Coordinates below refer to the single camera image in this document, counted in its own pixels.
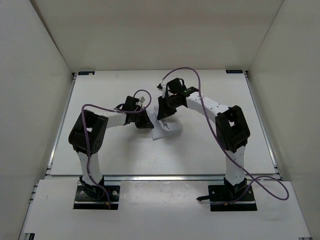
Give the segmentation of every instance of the white robotic arm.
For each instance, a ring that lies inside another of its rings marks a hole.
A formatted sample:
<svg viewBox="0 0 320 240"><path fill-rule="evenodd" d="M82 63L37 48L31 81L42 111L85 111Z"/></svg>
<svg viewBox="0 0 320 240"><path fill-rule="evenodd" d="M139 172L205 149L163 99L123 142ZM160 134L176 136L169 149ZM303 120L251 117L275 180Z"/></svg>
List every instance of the white robotic arm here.
<svg viewBox="0 0 320 240"><path fill-rule="evenodd" d="M208 114L209 119L216 123L216 117L218 114L222 114L229 110L229 107L226 105L222 105L216 101L213 101L212 99L202 95L202 99L204 102L204 106L206 109L206 112ZM204 114L204 109L201 105L200 96L198 92L194 92L190 94L186 98L186 105L187 108L197 111L198 113ZM236 150L235 153L232 151L227 151L228 155L241 167L244 167L244 153L245 153L246 146L241 146ZM225 179L233 186L240 184L244 179L246 178L245 172L237 167L235 164L233 164L228 157L225 157L225 163L226 163L226 172L225 172Z"/></svg>
<svg viewBox="0 0 320 240"><path fill-rule="evenodd" d="M143 101L143 97L128 96L124 104L116 107L116 110L125 111L125 113L102 112L98 115L92 111L84 110L89 149L87 148L87 139L81 114L75 122L68 141L80 159L82 169L80 182L83 189L93 199L100 199L104 194L102 189L104 180L99 167L98 151L102 146L106 129L130 123L135 123L138 129L152 129L154 127L148 118L146 109L142 108Z"/></svg>
<svg viewBox="0 0 320 240"><path fill-rule="evenodd" d="M237 163L236 166L226 156L226 174L224 185L231 198L239 195L247 187L244 167L244 153L250 131L239 106L228 107L202 95L195 87L187 88L184 80L175 78L167 84L160 83L157 88L162 91L158 98L159 109L157 119L165 119L177 112L177 107L185 106L205 115L215 123L219 145L228 156Z"/></svg>

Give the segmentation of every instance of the purple cable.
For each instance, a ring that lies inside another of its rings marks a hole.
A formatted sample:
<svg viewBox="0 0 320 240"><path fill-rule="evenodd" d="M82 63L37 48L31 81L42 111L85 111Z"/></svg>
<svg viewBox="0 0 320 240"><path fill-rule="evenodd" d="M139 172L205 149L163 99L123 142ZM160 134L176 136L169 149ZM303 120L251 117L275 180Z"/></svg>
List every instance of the purple cable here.
<svg viewBox="0 0 320 240"><path fill-rule="evenodd" d="M97 187L101 188L103 190L103 192L105 193L107 201L109 203L109 209L111 208L111 201L110 201L110 197L109 197L109 194L108 194L107 190L103 186L99 185L99 183L97 183L93 179L91 174L90 174L90 169L89 169L89 164L90 164L90 142L89 142L89 135L88 135L88 130L87 130L86 118L85 118L85 108L86 107L93 107L93 108L96 108L96 109L101 109L101 110L104 110L104 111L114 112L114 113L138 114L138 113L141 113L142 111L144 111L147 107L149 107L149 105L151 104L151 101L152 101L151 94L147 90L144 90L144 89L139 89L138 91L136 91L134 93L133 96L135 96L139 92L146 92L149 95L149 98L150 98L149 103L144 108L141 108L139 111L123 111L123 110L107 109L107 108L100 107L100 106L93 105L93 104L85 104L81 108L81 118L82 118L82 124L83 124L83 130L84 130L84 136L85 136L85 142L86 142L86 154L88 156L88 161L86 163L86 172L88 173L88 176L89 176L90 180Z"/></svg>
<svg viewBox="0 0 320 240"><path fill-rule="evenodd" d="M172 71L170 71L169 73L167 73L164 78L162 80L164 80L166 77L168 77L171 73L177 71L177 70L181 70L181 69L189 69L191 71L193 71L198 79L198 89L199 89L199 96L202 96L202 93L201 93L201 81L200 81L200 76L198 74L198 72L191 68L191 67L187 67L187 66L184 66L184 67L179 67L179 68L176 68ZM254 177L250 172L248 172L246 169L244 169L243 167L241 167L236 161L234 161L230 156L229 154L227 153L227 151L223 148L223 146L221 145L221 143L219 142L218 138L217 138L217 135L211 125L211 122L210 122L210 119L209 119L209 116L208 116L208 113L207 113L207 110L206 110L206 107L205 107L205 103L204 103L204 100L202 99L202 97L200 97L200 101L201 101L201 105L202 105L202 109L203 109L203 112L204 112L204 116L205 116L205 119L208 123L208 126L210 128L210 131L214 137L214 139L216 140L216 142L218 143L218 145L220 146L221 150L223 151L223 153L226 155L226 157L234 164L236 165L238 168L240 169L243 169L243 171L250 177L252 178L252 181L251 183L248 184L248 186L246 187L245 191L243 192L243 194L238 197L236 200L232 200L232 201L225 201L225 202L219 202L219 203L213 203L213 205L224 205L224 204L230 204L230 203L235 203L237 202L238 200L240 200L246 193L247 191L249 190L250 186L256 182L257 184L260 185L260 187L262 187L268 194L270 194L272 197L278 199L278 200L281 200L281 201L286 201L289 199L289 191L288 189L286 188L286 186L281 182L279 181L278 179L276 179L275 177L273 176L268 176L268 175L261 175L261 176L258 176L258 177ZM275 180L276 182L278 182L285 190L286 192L286 197L285 198L281 198L281 197L278 197L277 195L274 195L272 192L270 192L265 186L263 186L260 182L259 182L259 179L261 178L268 178L268 179L272 179L272 180Z"/></svg>

